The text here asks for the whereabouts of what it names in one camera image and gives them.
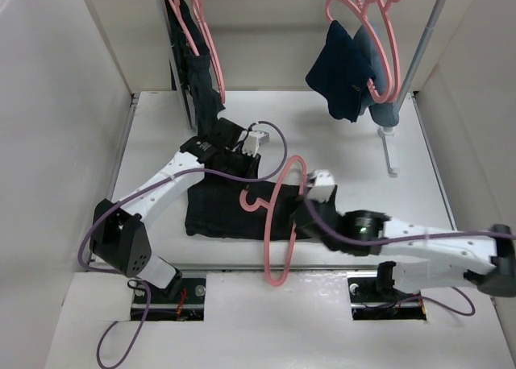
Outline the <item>black trousers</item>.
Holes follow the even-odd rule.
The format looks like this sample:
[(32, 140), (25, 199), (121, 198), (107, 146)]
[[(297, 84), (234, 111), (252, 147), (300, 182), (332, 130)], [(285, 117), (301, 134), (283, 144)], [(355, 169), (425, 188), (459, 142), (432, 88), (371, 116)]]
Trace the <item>black trousers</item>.
[[(263, 240), (266, 210), (246, 212), (239, 204), (240, 192), (248, 191), (248, 202), (257, 198), (269, 201), (275, 183), (263, 180), (245, 185), (231, 183), (220, 176), (205, 175), (200, 183), (188, 189), (185, 232), (188, 236), (207, 238)], [(273, 214), (271, 240), (289, 239), (290, 214), (298, 196), (298, 186), (283, 184)]]

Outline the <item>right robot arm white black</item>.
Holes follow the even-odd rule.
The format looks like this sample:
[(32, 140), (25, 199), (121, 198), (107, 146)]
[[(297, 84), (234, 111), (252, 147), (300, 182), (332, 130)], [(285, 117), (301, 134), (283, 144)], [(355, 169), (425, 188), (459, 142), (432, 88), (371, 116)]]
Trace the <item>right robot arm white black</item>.
[(372, 289), (381, 299), (392, 299), (399, 292), (451, 287), (515, 296), (515, 236), (508, 226), (447, 231), (365, 209), (342, 214), (335, 198), (335, 193), (321, 202), (299, 197), (291, 221), (330, 251), (381, 257), (372, 280)]

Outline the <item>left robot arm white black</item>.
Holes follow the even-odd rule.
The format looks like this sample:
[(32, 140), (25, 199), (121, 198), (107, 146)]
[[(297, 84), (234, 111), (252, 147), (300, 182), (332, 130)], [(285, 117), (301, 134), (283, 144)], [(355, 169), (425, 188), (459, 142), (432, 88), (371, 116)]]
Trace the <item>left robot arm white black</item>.
[(116, 203), (105, 199), (97, 204), (90, 251), (121, 275), (146, 281), (161, 301), (175, 300), (182, 274), (152, 251), (148, 229), (173, 201), (208, 173), (224, 173), (230, 180), (255, 179), (258, 151), (268, 139), (266, 132), (220, 118), (208, 135), (183, 143), (133, 194)]

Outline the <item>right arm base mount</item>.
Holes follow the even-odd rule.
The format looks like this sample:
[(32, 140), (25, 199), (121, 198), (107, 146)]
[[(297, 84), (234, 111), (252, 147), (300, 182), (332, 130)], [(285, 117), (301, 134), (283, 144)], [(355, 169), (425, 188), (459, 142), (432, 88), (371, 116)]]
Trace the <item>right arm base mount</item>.
[(354, 321), (425, 321), (427, 319), (422, 300), (411, 300), (417, 294), (398, 290), (379, 291), (376, 278), (352, 276), (347, 279), (350, 306)]

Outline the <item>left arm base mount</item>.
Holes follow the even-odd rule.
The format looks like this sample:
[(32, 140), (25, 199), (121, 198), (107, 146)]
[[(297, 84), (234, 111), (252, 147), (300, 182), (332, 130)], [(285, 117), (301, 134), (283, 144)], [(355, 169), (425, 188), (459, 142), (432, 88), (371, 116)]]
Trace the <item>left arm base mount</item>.
[[(130, 308), (130, 319), (140, 321), (144, 315), (148, 300), (144, 284), (127, 282), (133, 291)], [(206, 273), (186, 271), (183, 273), (181, 285), (172, 298), (159, 288), (148, 284), (150, 288), (150, 306), (147, 321), (202, 321), (206, 299)]]

